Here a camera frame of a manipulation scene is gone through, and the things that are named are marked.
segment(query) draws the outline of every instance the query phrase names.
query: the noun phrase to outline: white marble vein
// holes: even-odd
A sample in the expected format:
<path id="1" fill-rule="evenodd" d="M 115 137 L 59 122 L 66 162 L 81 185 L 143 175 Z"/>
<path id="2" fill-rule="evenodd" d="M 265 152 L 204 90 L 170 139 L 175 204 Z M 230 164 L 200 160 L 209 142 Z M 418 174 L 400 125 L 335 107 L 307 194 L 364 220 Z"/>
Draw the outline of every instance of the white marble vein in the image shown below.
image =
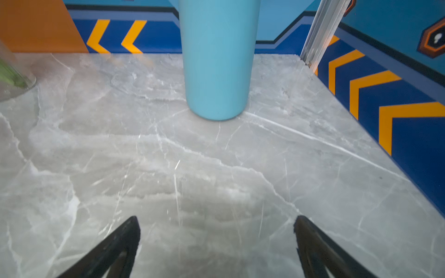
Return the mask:
<path id="1" fill-rule="evenodd" d="M 52 278 L 131 215 L 132 277 L 303 277 L 304 214 L 379 277 L 442 277 L 445 221 L 297 56 L 206 121 L 181 55 L 20 54 L 0 103 L 0 272 Z"/>

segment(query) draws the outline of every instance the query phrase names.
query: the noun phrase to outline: blue bottle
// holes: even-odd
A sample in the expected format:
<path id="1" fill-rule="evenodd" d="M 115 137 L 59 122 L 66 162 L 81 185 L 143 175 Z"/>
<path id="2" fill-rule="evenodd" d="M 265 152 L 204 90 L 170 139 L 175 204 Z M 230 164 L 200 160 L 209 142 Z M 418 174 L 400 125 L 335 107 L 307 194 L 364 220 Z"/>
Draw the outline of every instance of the blue bottle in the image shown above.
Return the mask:
<path id="1" fill-rule="evenodd" d="M 209 120 L 247 104 L 260 0 L 179 0 L 186 98 Z"/>

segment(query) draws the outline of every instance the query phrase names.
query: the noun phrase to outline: hexagon icon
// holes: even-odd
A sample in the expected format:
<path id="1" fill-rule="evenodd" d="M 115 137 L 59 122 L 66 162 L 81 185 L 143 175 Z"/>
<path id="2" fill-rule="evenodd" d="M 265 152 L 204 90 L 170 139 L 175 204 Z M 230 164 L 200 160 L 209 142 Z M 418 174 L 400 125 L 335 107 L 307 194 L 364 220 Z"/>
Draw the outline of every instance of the hexagon icon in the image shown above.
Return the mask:
<path id="1" fill-rule="evenodd" d="M 445 17 L 425 29 L 417 50 L 431 58 L 445 53 Z"/>

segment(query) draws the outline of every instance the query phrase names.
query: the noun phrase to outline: white light bulb icon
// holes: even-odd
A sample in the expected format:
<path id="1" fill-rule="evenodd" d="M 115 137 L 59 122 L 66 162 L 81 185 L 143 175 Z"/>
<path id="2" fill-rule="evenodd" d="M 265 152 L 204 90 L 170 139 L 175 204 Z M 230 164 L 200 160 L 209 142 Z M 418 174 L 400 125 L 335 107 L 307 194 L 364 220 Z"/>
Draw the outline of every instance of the white light bulb icon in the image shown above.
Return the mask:
<path id="1" fill-rule="evenodd" d="M 438 33 L 434 36 L 434 44 L 436 44 L 442 38 L 442 33 Z"/>

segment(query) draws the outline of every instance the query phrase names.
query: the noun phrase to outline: gray marble surface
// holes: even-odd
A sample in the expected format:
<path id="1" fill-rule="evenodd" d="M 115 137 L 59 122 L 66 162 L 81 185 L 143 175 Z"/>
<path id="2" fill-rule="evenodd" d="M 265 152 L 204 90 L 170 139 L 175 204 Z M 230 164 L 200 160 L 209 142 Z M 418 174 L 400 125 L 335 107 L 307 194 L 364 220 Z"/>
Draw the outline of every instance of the gray marble surface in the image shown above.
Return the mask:
<path id="1" fill-rule="evenodd" d="M 256 55 L 239 117 L 185 101 L 181 55 L 20 54 L 0 103 L 0 273 L 52 278 L 126 218 L 132 277 L 303 277 L 304 214 L 379 277 L 443 277 L 445 221 L 292 55 Z"/>

